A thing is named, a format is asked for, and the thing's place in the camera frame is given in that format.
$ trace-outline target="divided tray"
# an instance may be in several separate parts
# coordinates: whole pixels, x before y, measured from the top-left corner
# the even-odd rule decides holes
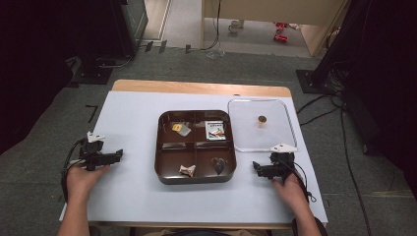
[[[219,158],[226,164],[217,174],[213,162]],[[193,177],[180,173],[181,165],[195,165]],[[236,155],[229,115],[221,110],[164,112],[158,121],[154,169],[166,185],[230,180]]]

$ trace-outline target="red object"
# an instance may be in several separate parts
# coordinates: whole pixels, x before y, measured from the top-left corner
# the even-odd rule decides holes
[[[276,26],[276,31],[281,31],[284,30],[284,28],[286,28],[286,23],[275,23]]]
[[[276,35],[273,37],[273,40],[275,40],[275,41],[282,41],[282,42],[286,42],[286,41],[288,40],[288,37],[287,37],[287,36],[283,36],[283,35],[276,34]]]

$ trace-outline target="hand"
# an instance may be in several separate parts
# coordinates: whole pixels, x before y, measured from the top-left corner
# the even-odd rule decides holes
[[[281,185],[274,179],[272,179],[271,182],[282,200],[294,211],[294,213],[297,213],[297,209],[308,206],[304,192],[301,189],[295,174],[290,174],[286,178],[284,185]]]
[[[110,165],[105,165],[94,171],[87,171],[82,168],[82,165],[72,166],[68,170],[67,176],[68,203],[74,201],[86,204],[92,187],[109,169]]]

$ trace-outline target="small round object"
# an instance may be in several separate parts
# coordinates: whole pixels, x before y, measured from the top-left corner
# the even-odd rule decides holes
[[[259,121],[260,123],[265,123],[265,122],[267,121],[267,117],[265,117],[265,116],[260,116],[260,117],[258,117],[258,121]]]

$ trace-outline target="transparent lid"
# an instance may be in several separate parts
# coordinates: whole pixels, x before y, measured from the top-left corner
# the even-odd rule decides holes
[[[235,149],[270,151],[279,144],[297,148],[288,111],[278,99],[232,99],[228,104]]]

